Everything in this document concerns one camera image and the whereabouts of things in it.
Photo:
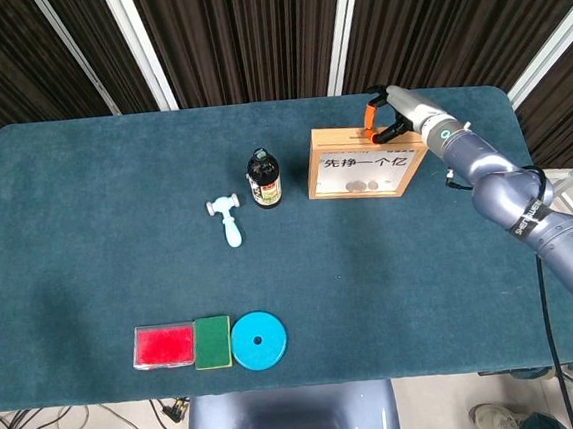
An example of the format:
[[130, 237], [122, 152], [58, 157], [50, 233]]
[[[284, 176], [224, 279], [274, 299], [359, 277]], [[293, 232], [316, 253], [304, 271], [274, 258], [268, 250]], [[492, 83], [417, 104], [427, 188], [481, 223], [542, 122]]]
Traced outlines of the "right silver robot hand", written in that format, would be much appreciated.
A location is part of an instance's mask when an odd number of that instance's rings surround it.
[[[366, 104], [364, 114], [364, 134], [372, 144], [386, 144], [409, 131], [423, 135], [437, 123], [444, 120], [454, 121], [454, 117], [433, 101], [400, 86], [373, 85], [366, 90], [374, 97]], [[386, 129], [378, 131], [375, 127], [375, 117], [380, 109], [389, 105], [393, 112], [395, 123]]]

